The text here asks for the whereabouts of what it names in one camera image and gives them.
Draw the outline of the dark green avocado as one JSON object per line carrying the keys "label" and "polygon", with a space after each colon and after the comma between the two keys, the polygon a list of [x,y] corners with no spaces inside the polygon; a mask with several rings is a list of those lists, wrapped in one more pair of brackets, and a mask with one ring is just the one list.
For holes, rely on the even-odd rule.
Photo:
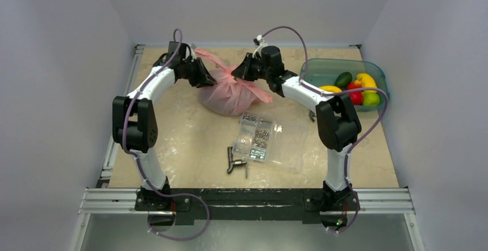
{"label": "dark green avocado", "polygon": [[353,80],[353,76],[350,72],[341,73],[335,80],[334,86],[345,89]]}

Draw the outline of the teal plastic tub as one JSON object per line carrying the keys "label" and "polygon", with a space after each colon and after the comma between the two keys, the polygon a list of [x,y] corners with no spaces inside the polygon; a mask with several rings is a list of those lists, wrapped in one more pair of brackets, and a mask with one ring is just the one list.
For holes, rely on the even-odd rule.
{"label": "teal plastic tub", "polygon": [[[376,87],[388,93],[386,76],[377,65],[347,59],[310,59],[300,70],[304,80],[325,90],[339,88],[350,90]],[[351,93],[350,97],[357,111],[376,111],[384,107],[384,96],[378,92],[366,90]]]}

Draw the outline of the clear plastic screw box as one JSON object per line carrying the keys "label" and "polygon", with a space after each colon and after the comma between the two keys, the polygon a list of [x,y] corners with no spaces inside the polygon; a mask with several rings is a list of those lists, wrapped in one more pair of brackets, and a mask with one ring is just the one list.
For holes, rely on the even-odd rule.
{"label": "clear plastic screw box", "polygon": [[305,125],[263,113],[245,112],[239,120],[232,155],[247,162],[299,173],[306,138]]}

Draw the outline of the black metal tool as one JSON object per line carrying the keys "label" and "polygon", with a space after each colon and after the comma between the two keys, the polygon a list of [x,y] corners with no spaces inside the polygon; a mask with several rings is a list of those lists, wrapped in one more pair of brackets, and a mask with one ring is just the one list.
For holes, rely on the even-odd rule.
{"label": "black metal tool", "polygon": [[234,159],[232,150],[233,150],[233,147],[228,146],[228,148],[227,148],[228,168],[226,170],[227,174],[231,174],[235,168],[244,168],[245,169],[245,179],[247,179],[248,173],[249,173],[247,161],[245,159]]}

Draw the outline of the red apple in tub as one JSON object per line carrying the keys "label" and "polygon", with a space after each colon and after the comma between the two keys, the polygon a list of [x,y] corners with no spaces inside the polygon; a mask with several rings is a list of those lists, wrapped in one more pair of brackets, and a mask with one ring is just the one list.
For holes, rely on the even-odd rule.
{"label": "red apple in tub", "polygon": [[[359,86],[357,86],[354,81],[351,82],[347,87],[346,87],[346,90],[354,90],[354,89],[358,89],[360,88]],[[363,103],[363,96],[362,96],[362,91],[359,91],[359,92],[351,92],[349,93],[349,96],[352,100],[352,103],[354,105],[362,105]]]}

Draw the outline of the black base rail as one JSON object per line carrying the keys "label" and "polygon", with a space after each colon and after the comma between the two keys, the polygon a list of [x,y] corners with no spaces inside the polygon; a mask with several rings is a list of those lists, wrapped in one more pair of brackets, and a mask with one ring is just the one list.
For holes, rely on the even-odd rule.
{"label": "black base rail", "polygon": [[328,228],[345,227],[360,210],[356,193],[326,188],[173,188],[162,197],[140,188],[134,209],[169,214],[175,225],[196,220],[300,221]]}

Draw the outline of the green lime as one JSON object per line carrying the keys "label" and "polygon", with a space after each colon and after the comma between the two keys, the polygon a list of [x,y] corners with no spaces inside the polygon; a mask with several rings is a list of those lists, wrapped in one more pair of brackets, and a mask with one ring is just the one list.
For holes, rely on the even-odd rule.
{"label": "green lime", "polygon": [[363,106],[376,107],[380,104],[380,96],[376,92],[362,92]]}

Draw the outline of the aluminium frame rail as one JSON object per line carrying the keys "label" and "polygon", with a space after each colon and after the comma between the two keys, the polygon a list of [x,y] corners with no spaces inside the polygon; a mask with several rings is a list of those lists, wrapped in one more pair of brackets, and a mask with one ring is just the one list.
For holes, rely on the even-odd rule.
{"label": "aluminium frame rail", "polygon": [[[307,128],[301,171],[255,165],[246,172],[225,171],[226,147],[236,137],[237,117],[224,117],[198,102],[197,89],[179,81],[155,106],[159,136],[156,155],[173,188],[319,188],[327,169],[326,149],[307,109],[273,95],[271,103],[251,106]],[[352,156],[351,174],[361,198],[361,214],[346,232],[333,235],[322,225],[300,221],[197,220],[173,226],[168,240],[148,232],[147,215],[134,208],[140,178],[119,145],[112,145],[112,174],[106,188],[88,189],[81,212],[85,235],[80,250],[414,250],[416,219],[411,198],[400,189],[382,126],[376,127]],[[188,240],[202,227],[205,232]]]}

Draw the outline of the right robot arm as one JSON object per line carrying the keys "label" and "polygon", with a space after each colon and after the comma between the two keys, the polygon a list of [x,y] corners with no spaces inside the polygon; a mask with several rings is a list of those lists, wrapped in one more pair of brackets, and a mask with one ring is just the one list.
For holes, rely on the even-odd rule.
{"label": "right robot arm", "polygon": [[248,53],[232,71],[244,81],[263,79],[279,96],[297,101],[315,113],[318,136],[327,148],[327,173],[322,203],[336,209],[353,194],[349,177],[350,155],[362,130],[354,105],[347,94],[333,95],[305,83],[285,68],[276,46],[264,47],[259,55]]}

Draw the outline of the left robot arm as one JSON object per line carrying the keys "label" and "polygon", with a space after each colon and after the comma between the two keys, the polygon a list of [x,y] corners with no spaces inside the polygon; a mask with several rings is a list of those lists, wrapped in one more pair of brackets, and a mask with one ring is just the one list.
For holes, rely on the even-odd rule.
{"label": "left robot arm", "polygon": [[167,53],[159,58],[143,82],[126,96],[112,102],[112,138],[134,160],[142,179],[140,193],[157,210],[165,210],[175,197],[189,197],[189,193],[172,194],[154,146],[158,140],[158,125],[154,104],[179,79],[187,80],[194,88],[216,85],[202,59],[188,44],[171,41]]}

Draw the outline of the pink plastic bag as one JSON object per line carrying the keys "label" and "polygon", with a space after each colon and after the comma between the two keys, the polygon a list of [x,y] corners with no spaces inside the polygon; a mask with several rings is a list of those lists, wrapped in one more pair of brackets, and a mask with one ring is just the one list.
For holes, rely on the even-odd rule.
{"label": "pink plastic bag", "polygon": [[209,73],[216,85],[201,88],[198,101],[203,106],[223,116],[238,116],[256,103],[271,103],[273,97],[254,82],[236,79],[231,72],[236,66],[227,65],[216,55],[201,49],[195,49],[198,57],[215,65]]}

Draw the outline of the yellow banana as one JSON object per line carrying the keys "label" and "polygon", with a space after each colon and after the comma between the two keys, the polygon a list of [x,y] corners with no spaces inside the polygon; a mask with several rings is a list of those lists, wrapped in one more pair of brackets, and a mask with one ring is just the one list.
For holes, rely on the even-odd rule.
{"label": "yellow banana", "polygon": [[342,89],[340,89],[339,87],[333,86],[333,85],[321,86],[320,89],[323,91],[326,91],[326,92],[331,92],[331,93],[342,92]]}

